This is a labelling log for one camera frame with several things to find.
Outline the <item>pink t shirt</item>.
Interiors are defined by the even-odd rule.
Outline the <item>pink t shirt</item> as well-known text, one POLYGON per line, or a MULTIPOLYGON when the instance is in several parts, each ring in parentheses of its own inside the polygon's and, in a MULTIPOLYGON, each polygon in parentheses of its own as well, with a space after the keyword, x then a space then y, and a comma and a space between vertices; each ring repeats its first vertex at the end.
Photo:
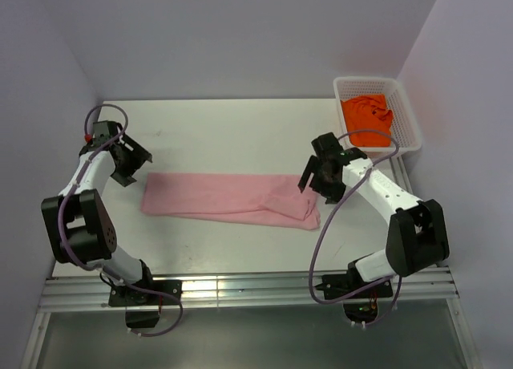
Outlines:
POLYGON ((141 201, 150 216, 315 230, 317 194, 296 175, 151 172, 141 201))

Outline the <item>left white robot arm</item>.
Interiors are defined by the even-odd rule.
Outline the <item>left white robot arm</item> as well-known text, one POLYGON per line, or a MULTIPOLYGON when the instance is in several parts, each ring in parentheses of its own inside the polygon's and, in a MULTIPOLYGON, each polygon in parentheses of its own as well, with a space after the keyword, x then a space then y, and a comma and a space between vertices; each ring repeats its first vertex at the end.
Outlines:
POLYGON ((41 211, 55 260, 86 271, 99 270, 107 282, 138 304, 156 294, 151 271, 117 243, 114 224, 102 201, 109 180, 122 187, 136 182, 134 174, 152 155, 112 120, 93 124, 79 153, 78 167, 67 186, 42 201, 41 211))

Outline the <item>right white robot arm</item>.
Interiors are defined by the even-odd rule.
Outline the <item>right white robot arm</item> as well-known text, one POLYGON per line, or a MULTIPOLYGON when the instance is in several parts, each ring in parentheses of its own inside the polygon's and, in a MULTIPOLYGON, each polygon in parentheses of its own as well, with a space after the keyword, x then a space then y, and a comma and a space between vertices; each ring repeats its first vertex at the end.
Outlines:
POLYGON ((349 263, 340 277, 309 284, 312 296, 318 291, 325 295, 315 302, 330 304, 365 296, 394 277, 409 277, 449 257, 442 206, 408 193, 378 170, 378 164, 386 160, 384 156, 371 160, 359 148, 343 148, 332 132, 313 140, 312 146, 314 154, 298 188, 311 188, 335 209, 358 193, 388 225, 384 249, 349 263))

